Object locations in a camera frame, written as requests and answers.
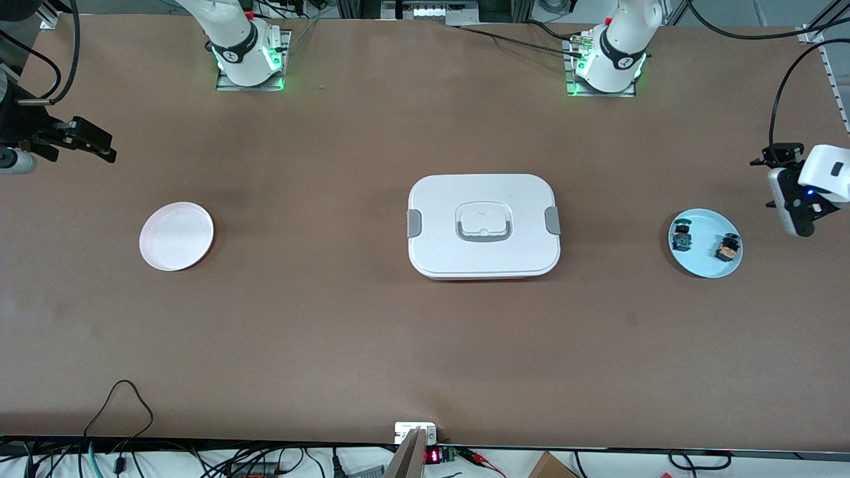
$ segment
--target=white floor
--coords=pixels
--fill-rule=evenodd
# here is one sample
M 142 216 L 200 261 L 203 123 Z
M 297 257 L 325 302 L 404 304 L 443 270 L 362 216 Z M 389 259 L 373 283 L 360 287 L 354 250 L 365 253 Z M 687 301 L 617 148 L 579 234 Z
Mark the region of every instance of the white floor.
M 504 471 L 507 478 L 526 478 L 541 456 L 539 451 L 476 451 Z M 209 463 L 219 463 L 233 456 L 233 453 L 233 451 L 216 451 L 202 452 L 201 455 Z M 312 448 L 310 453 L 322 463 L 326 478 L 332 478 L 331 449 Z M 296 448 L 286 450 L 282 455 L 281 468 L 291 468 L 300 454 Z M 393 457 L 391 452 L 376 447 L 340 448 L 338 455 L 343 469 L 349 475 L 380 465 L 386 466 Z M 576 475 L 579 475 L 571 452 L 555 452 L 554 455 Z M 140 452 L 137 456 L 144 478 L 199 478 L 203 475 L 198 461 L 188 453 Z M 274 461 L 278 453 L 275 452 L 269 456 L 270 461 Z M 105 478 L 114 476 L 112 466 L 115 457 L 115 454 L 96 455 L 98 466 Z M 141 478 L 133 460 L 127 454 L 125 457 L 127 470 L 121 474 L 121 477 Z M 725 461 L 723 458 L 693 457 L 692 459 L 698 466 L 717 465 Z M 25 459 L 20 458 L 0 464 L 0 476 L 3 478 L 24 476 L 24 462 Z M 671 466 L 664 454 L 583 452 L 581 463 L 587 478 L 660 478 L 664 473 L 669 473 L 673 478 L 693 478 L 689 472 Z M 42 471 L 38 474 L 39 478 L 47 473 L 49 460 L 44 464 Z M 462 474 L 457 478 L 500 478 L 495 472 L 473 466 L 460 459 L 451 463 L 427 465 L 424 478 L 445 478 L 458 472 Z M 83 457 L 82 476 L 96 478 L 87 456 Z M 321 473 L 316 463 L 305 458 L 288 476 L 290 478 L 321 478 Z M 734 458 L 727 469 L 698 472 L 698 478 L 847 478 L 848 476 L 850 476 L 850 463 L 767 458 Z M 66 457 L 54 472 L 54 478 L 79 478 L 77 457 Z

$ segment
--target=black cable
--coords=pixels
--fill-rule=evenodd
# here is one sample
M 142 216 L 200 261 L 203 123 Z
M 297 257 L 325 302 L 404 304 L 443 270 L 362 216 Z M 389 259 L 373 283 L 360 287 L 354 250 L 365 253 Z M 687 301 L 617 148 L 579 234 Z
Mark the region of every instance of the black cable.
M 673 456 L 680 456 L 682 458 L 685 458 L 685 461 L 688 462 L 688 466 L 682 466 L 681 464 L 676 463 L 676 460 L 673 459 Z M 694 462 L 691 461 L 690 457 L 685 452 L 681 450 L 670 450 L 670 452 L 667 453 L 667 460 L 670 462 L 671 465 L 675 466 L 676 468 L 682 471 L 690 471 L 691 475 L 693 475 L 694 478 L 698 478 L 696 475 L 697 470 L 719 471 L 721 469 L 728 468 L 729 465 L 732 464 L 732 455 L 724 454 L 723 456 L 726 458 L 726 463 L 719 464 L 717 466 L 694 466 Z
M 499 40 L 504 40 L 510 43 L 516 43 L 518 45 L 522 45 L 528 48 L 537 48 L 543 51 L 549 51 L 557 54 L 565 54 L 567 56 L 572 56 L 573 58 L 581 58 L 581 54 L 576 52 L 570 52 L 560 48 L 552 48 L 552 47 L 544 47 L 543 45 L 535 45 L 534 43 L 523 42 L 522 40 L 517 40 L 516 38 L 503 37 L 502 35 L 496 35 L 495 33 L 490 33 L 489 31 L 481 31 L 481 30 L 473 30 L 472 28 L 464 28 L 461 26 L 456 27 L 458 30 L 463 31 L 471 31 L 472 33 L 478 33 L 479 35 L 485 35 L 487 37 L 496 38 Z
M 539 26 L 539 27 L 540 27 L 540 28 L 542 28 L 542 29 L 543 29 L 543 31 L 545 31 L 545 32 L 546 32 L 546 33 L 547 33 L 550 37 L 555 37 L 555 38 L 557 38 L 558 40 L 569 40 L 569 39 L 570 39 L 570 38 L 572 38 L 573 36 L 578 35 L 578 34 L 580 34 L 580 33 L 581 33 L 580 31 L 577 31 L 577 32 L 575 32 L 575 33 L 568 33 L 568 34 L 566 34 L 566 35 L 561 35 L 560 33 L 557 33 L 557 32 L 556 32 L 556 31 L 554 31 L 553 29 L 549 28 L 549 27 L 548 27 L 545 23 L 543 23 L 542 21 L 537 21 L 537 20 L 533 20 L 533 19 L 528 19 L 528 20 L 524 21 L 523 23 L 529 23 L 529 24 L 532 24 L 532 25 L 535 25 L 535 26 Z
M 845 18 L 845 19 L 841 19 L 841 20 L 830 21 L 830 22 L 824 23 L 823 25 L 820 25 L 820 26 L 809 26 L 808 28 L 803 28 L 801 30 L 795 30 L 795 31 L 786 31 L 785 33 L 771 33 L 771 34 L 768 34 L 768 35 L 739 35 L 737 33 L 732 33 L 731 31 L 722 30 L 722 29 L 714 26 L 713 24 L 709 23 L 708 20 L 703 18 L 703 16 L 700 15 L 700 13 L 696 11 L 696 9 L 694 8 L 693 0 L 684 0 L 684 2 L 688 5 L 688 9 L 691 11 L 692 14 L 694 14 L 694 17 L 696 17 L 697 21 L 699 21 L 701 24 L 703 24 L 706 28 L 708 28 L 711 31 L 714 31 L 715 33 L 719 33 L 720 35 L 723 35 L 724 37 L 734 38 L 736 40 L 774 40 L 776 38 L 796 37 L 797 35 L 801 35 L 803 33 L 812 33 L 814 31 L 821 31 L 824 28 L 831 28 L 832 26 L 840 25 L 842 23 L 847 23 L 848 21 L 850 21 L 850 18 Z
M 57 467 L 57 466 L 59 466 L 59 464 L 60 464 L 60 463 L 62 463 L 62 458 L 64 458 L 64 457 L 65 457 L 65 455 L 67 455 L 67 454 L 68 454 L 68 452 L 69 452 L 69 451 L 70 451 L 73 447 L 74 447 L 73 445 L 69 445 L 69 446 L 68 446 L 68 447 L 67 447 L 67 448 L 66 448 L 66 449 L 62 452 L 62 454 L 60 454 L 60 455 L 59 455 L 59 459 L 58 459 L 58 460 L 56 460 L 56 461 L 55 461 L 55 463 L 50 464 L 50 470 L 48 470 L 48 473 L 44 476 L 44 478 L 50 478 L 51 476 L 53 476 L 53 472 L 54 472 L 54 470 L 56 469 L 56 467 Z
M 573 451 L 575 455 L 575 466 L 578 467 L 579 473 L 581 474 L 581 478 L 587 478 L 587 474 L 584 472 L 584 468 L 581 467 L 581 458 L 579 458 L 579 453 L 577 451 Z
M 301 12 L 298 12 L 297 10 L 290 10 L 290 9 L 288 9 L 288 8 L 286 8 L 286 7 L 276 7 L 275 5 L 272 5 L 271 3 L 268 3 L 268 2 L 266 2 L 265 0 L 257 0 L 257 3 L 261 3 L 261 4 L 265 5 L 266 7 L 269 7 L 270 9 L 273 9 L 273 10 L 274 10 L 275 12 L 277 12 L 277 14 L 278 14 L 278 15 L 280 15 L 282 18 L 286 18 L 286 15 L 284 15 L 284 14 L 283 14 L 283 12 L 287 12 L 287 13 L 290 13 L 290 14 L 296 14 L 296 15 L 298 15 L 299 17 L 302 17 L 302 18 L 310 18 L 310 17 L 308 17 L 307 15 L 305 15 L 305 14 L 303 14 L 303 13 L 301 13 Z
M 50 89 L 48 90 L 47 93 L 39 96 L 38 98 L 40 100 L 44 100 L 45 98 L 47 98 L 51 94 L 56 93 L 56 90 L 59 89 L 59 84 L 62 83 L 62 70 L 60 70 L 59 67 L 50 58 L 48 58 L 47 56 L 45 56 L 43 54 L 38 53 L 35 49 L 30 48 L 30 47 L 26 46 L 25 44 L 19 42 L 14 37 L 11 37 L 5 31 L 0 30 L 0 36 L 9 40 L 11 43 L 14 44 L 14 46 L 26 51 L 28 54 L 31 54 L 31 55 L 37 57 L 38 59 L 40 59 L 44 63 L 47 63 L 48 66 L 50 66 L 50 68 L 53 69 L 54 75 L 56 76 L 56 78 L 54 79 L 53 86 L 50 87 Z
M 142 398 L 142 395 L 139 393 L 139 389 L 136 388 L 136 384 L 134 384 L 133 382 L 131 382 L 130 380 L 127 380 L 125 378 L 115 382 L 112 385 L 112 388 L 109 390 L 109 395 L 106 396 L 106 400 L 104 401 L 104 404 L 100 406 L 100 409 L 98 410 L 98 412 L 95 413 L 94 416 L 92 417 L 92 419 L 88 421 L 88 424 L 86 424 L 86 428 L 83 429 L 83 431 L 82 431 L 82 437 L 80 438 L 80 450 L 79 450 L 79 454 L 77 454 L 77 456 L 76 456 L 76 464 L 77 464 L 77 468 L 78 468 L 78 471 L 79 471 L 79 474 L 80 474 L 80 478 L 82 478 L 82 449 L 86 444 L 86 438 L 88 438 L 88 429 L 91 428 L 92 424 L 94 424 L 94 422 L 97 421 L 97 419 L 100 417 L 100 414 L 104 412 L 104 410 L 106 409 L 106 406 L 109 405 L 109 401 L 112 399 L 112 394 L 115 393 L 115 390 L 118 388 L 118 385 L 120 385 L 120 384 L 130 385 L 130 387 L 133 389 L 133 393 L 136 395 L 136 399 L 139 401 L 139 403 L 142 405 L 142 407 L 144 407 L 144 409 L 147 411 L 149 419 L 148 419 L 148 424 L 145 425 L 143 429 L 139 430 L 138 432 L 135 433 L 135 435 L 132 435 L 129 438 L 127 438 L 127 439 L 125 439 L 121 442 L 121 444 L 120 444 L 121 451 L 118 453 L 118 457 L 119 458 L 121 457 L 121 453 L 123 453 L 123 447 L 128 441 L 131 441 L 131 440 L 135 439 L 136 437 L 138 437 L 139 435 L 143 434 L 154 423 L 154 412 L 153 412 L 153 410 L 150 409 L 150 407 L 148 406 L 148 403 L 145 401 L 145 399 Z
M 809 48 L 806 48 L 806 51 L 802 52 L 800 56 L 794 60 L 794 63 L 791 64 L 788 71 L 785 73 L 785 77 L 782 78 L 782 83 L 779 84 L 779 90 L 776 92 L 776 99 L 773 100 L 773 111 L 770 114 L 770 129 L 768 130 L 768 148 L 770 148 L 771 154 L 773 155 L 774 161 L 777 161 L 776 153 L 774 150 L 775 142 L 774 142 L 774 130 L 776 128 L 776 114 L 779 111 L 779 100 L 782 98 L 782 92 L 785 90 L 785 85 L 788 83 L 788 78 L 791 77 L 791 73 L 797 67 L 797 65 L 802 62 L 806 55 L 812 53 L 814 50 L 829 45 L 831 43 L 850 43 L 850 38 L 833 38 L 832 40 L 826 40 L 820 43 L 815 43 Z
M 278 472 L 278 475 L 285 475 L 285 474 L 287 474 L 287 473 L 292 473 L 292 472 L 293 472 L 296 468 L 298 468 L 298 466 L 301 464 L 301 462 L 303 462 L 303 461 L 304 461 L 304 449 L 303 449 L 303 448 L 299 448 L 299 450 L 301 450 L 301 458 L 299 458 L 299 459 L 298 459 L 298 462 L 297 462 L 297 463 L 295 463 L 295 464 L 294 464 L 294 465 L 293 465 L 290 469 L 286 469 L 286 470 L 281 469 L 281 470 Z M 284 451 L 286 451 L 286 449 L 285 449 L 285 448 L 284 448 L 283 450 L 280 450 L 280 456 L 277 458 L 277 467 L 278 467 L 278 469 L 279 469 L 279 468 L 280 468 L 280 466 L 281 466 L 281 458 L 283 458 L 283 452 L 284 452 Z
M 139 437 L 139 435 L 143 434 L 145 431 L 147 431 L 151 427 L 151 425 L 154 424 L 154 412 L 153 412 L 153 410 L 150 409 L 150 406 L 148 406 L 148 403 L 145 401 L 145 399 L 142 398 L 142 395 L 139 393 L 139 389 L 136 388 L 136 384 L 134 384 L 133 382 L 131 382 L 130 380 L 127 380 L 127 379 L 122 379 L 122 380 L 118 380 L 117 382 L 115 382 L 115 384 L 112 385 L 112 388 L 109 391 L 109 395 L 106 396 L 106 401 L 104 401 L 104 404 L 100 407 L 100 410 L 98 410 L 97 414 L 95 414 L 94 417 L 92 417 L 92 419 L 88 422 L 88 424 L 86 425 L 86 429 L 82 431 L 82 437 L 83 438 L 88 436 L 89 427 L 92 426 L 94 421 L 97 420 L 98 417 L 100 417 L 100 414 L 103 413 L 103 411 L 106 409 L 106 405 L 109 404 L 109 400 L 112 398 L 112 394 L 115 393 L 116 388 L 120 384 L 128 384 L 133 389 L 133 393 L 136 395 L 136 400 L 139 401 L 139 403 L 142 405 L 142 407 L 144 407 L 145 411 L 148 413 L 148 423 L 147 423 L 147 425 L 144 426 L 143 429 L 137 431 L 135 434 L 133 434 L 132 436 L 129 436 L 128 438 L 124 439 L 120 443 L 120 445 L 119 445 L 120 450 L 118 452 L 119 457 L 124 452 L 124 446 L 129 441 L 135 440 L 137 437 Z
M 322 468 L 321 463 L 319 463 L 319 460 L 313 458 L 313 455 L 310 454 L 310 450 L 308 450 L 306 448 L 304 448 L 303 450 L 304 450 L 304 454 L 307 455 L 307 458 L 310 458 L 311 460 L 315 461 L 317 465 L 319 465 L 319 471 L 321 471 L 321 478 L 327 478 L 325 476 L 325 469 Z
M 203 459 L 203 458 L 201 458 L 201 454 L 200 454 L 200 453 L 198 453 L 198 451 L 197 451 L 197 450 L 195 450 L 195 446 L 194 446 L 194 445 L 190 445 L 190 446 L 191 446 L 191 453 L 192 453 L 193 455 L 195 455 L 195 458 L 197 458 L 198 463 L 200 463 L 200 464 L 201 464 L 201 469 L 203 469 L 203 470 L 204 470 L 204 473 L 206 473 L 206 472 L 209 470 L 210 464 L 209 464 L 209 463 L 207 463 L 206 461 L 204 461 L 204 459 Z
M 30 450 L 29 445 L 26 444 L 26 441 L 22 441 L 24 444 L 24 449 L 26 450 L 26 464 L 24 464 L 24 478 L 33 478 L 30 476 L 32 474 L 31 470 L 34 465 L 32 462 L 32 450 Z
M 69 3 L 71 4 L 71 17 L 74 20 L 74 54 L 71 57 L 71 68 L 68 70 L 65 86 L 62 87 L 55 98 L 50 100 L 51 105 L 59 103 L 71 91 L 74 77 L 77 76 L 77 65 L 80 63 L 80 9 L 77 7 L 77 0 L 69 0 Z

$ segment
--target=brown table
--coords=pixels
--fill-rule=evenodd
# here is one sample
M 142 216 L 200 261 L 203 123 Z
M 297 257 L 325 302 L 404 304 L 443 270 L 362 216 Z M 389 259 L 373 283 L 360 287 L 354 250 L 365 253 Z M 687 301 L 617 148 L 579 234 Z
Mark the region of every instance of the brown table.
M 63 68 L 67 20 L 36 44 Z M 662 29 L 623 100 L 569 97 L 555 54 L 428 22 L 321 21 L 286 90 L 253 94 L 213 91 L 191 18 L 84 17 L 82 34 L 52 112 L 108 129 L 118 162 L 66 152 L 0 177 L 0 432 L 80 433 L 131 378 L 149 435 L 388 441 L 428 419 L 455 443 L 850 451 L 850 215 L 787 236 L 747 165 L 796 40 Z M 49 83 L 32 60 L 23 84 Z M 847 145 L 817 55 L 783 101 L 778 140 Z M 413 269 L 411 186 L 473 172 L 552 185 L 551 273 Z M 181 200 L 217 239 L 159 272 L 139 230 Z M 745 237 L 726 279 L 672 265 L 666 228 L 694 207 Z M 96 433 L 144 422 L 128 390 L 110 412 Z

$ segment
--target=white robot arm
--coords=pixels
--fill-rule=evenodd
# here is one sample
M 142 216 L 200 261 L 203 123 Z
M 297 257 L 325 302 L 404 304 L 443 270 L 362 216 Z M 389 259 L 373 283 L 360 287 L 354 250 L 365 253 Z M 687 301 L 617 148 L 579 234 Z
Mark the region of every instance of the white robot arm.
M 659 0 L 619 0 L 610 22 L 582 34 L 584 57 L 575 73 L 605 93 L 628 88 L 662 19 Z
M 257 86 L 283 66 L 281 28 L 249 20 L 238 0 L 177 0 L 201 24 L 218 59 L 218 67 L 233 83 Z

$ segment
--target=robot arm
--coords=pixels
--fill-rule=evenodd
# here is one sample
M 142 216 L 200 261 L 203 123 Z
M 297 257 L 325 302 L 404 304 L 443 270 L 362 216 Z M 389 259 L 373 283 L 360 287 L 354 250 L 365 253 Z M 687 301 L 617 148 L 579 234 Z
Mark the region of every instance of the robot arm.
M 659 0 L 619 0 L 610 22 L 582 34 L 584 56 L 575 73 L 605 93 L 628 88 L 662 19 Z
M 762 151 L 750 163 L 771 168 L 768 184 L 785 232 L 792 236 L 814 234 L 814 221 L 839 211 L 850 202 L 850 150 L 816 145 L 803 159 L 803 145 L 779 143 Z
M 257 86 L 283 67 L 281 28 L 249 20 L 238 0 L 177 0 L 201 24 L 218 67 L 233 83 Z

